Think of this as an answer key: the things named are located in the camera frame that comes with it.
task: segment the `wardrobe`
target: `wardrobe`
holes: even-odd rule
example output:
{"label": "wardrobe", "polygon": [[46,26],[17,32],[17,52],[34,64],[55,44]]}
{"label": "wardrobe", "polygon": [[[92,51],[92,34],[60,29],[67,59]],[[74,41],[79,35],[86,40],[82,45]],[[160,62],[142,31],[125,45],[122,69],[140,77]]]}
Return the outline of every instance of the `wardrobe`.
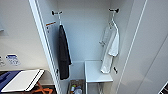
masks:
{"label": "wardrobe", "polygon": [[[100,40],[113,18],[119,53],[108,73],[113,81],[101,82],[101,93],[159,94],[168,81],[167,5],[167,0],[0,0],[0,56],[7,62],[5,55],[16,54],[21,62],[0,70],[45,69],[42,85],[67,94],[70,80],[86,80],[86,62],[101,62]],[[119,11],[113,16],[109,9]],[[60,25],[72,63],[64,80],[58,67]],[[87,94],[99,94],[97,83],[87,84]]]}

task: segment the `metal hook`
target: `metal hook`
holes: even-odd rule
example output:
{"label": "metal hook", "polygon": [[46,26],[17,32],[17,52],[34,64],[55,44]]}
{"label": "metal hook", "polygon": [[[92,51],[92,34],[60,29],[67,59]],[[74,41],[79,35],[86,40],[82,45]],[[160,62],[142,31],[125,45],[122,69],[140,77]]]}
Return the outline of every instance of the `metal hook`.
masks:
{"label": "metal hook", "polygon": [[52,15],[61,14],[61,13],[63,13],[63,12],[62,11],[60,11],[60,12],[54,12],[54,11],[52,11]]}
{"label": "metal hook", "polygon": [[115,11],[116,13],[118,13],[119,12],[119,8],[118,9],[116,9],[116,10],[114,10],[114,9],[109,9],[110,11]]}

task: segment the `dark jacket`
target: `dark jacket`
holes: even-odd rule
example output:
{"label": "dark jacket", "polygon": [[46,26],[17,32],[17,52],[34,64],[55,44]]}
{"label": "dark jacket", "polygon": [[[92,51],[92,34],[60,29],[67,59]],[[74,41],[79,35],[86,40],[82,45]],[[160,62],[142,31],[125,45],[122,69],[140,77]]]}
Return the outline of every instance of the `dark jacket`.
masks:
{"label": "dark jacket", "polygon": [[69,77],[69,65],[71,59],[69,55],[68,43],[66,34],[62,25],[59,26],[59,72],[60,79],[67,79]]}

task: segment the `table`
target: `table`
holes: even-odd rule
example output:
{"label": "table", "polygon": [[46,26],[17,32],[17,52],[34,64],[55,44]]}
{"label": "table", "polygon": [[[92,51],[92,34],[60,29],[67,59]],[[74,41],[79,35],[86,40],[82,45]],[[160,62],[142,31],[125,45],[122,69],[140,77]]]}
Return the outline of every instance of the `table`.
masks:
{"label": "table", "polygon": [[88,83],[92,82],[112,82],[111,75],[104,74],[100,71],[102,61],[85,61],[85,77],[86,77],[86,94]]}

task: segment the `white robe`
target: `white robe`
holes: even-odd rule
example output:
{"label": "white robe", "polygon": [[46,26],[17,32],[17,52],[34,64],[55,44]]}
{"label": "white robe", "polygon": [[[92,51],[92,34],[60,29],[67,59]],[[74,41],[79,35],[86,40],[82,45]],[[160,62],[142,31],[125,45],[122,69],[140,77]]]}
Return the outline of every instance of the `white robe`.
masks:
{"label": "white robe", "polygon": [[112,60],[113,60],[113,56],[117,56],[118,54],[118,48],[119,48],[119,33],[118,33],[118,28],[116,26],[116,24],[114,23],[114,25],[112,26],[112,28],[108,27],[106,28],[106,30],[108,30],[111,33],[111,36],[109,38],[109,42],[107,42],[107,44],[105,44],[104,46],[104,51],[103,51],[103,63],[101,66],[101,71],[103,73],[109,73],[110,72],[110,68],[112,65]]}

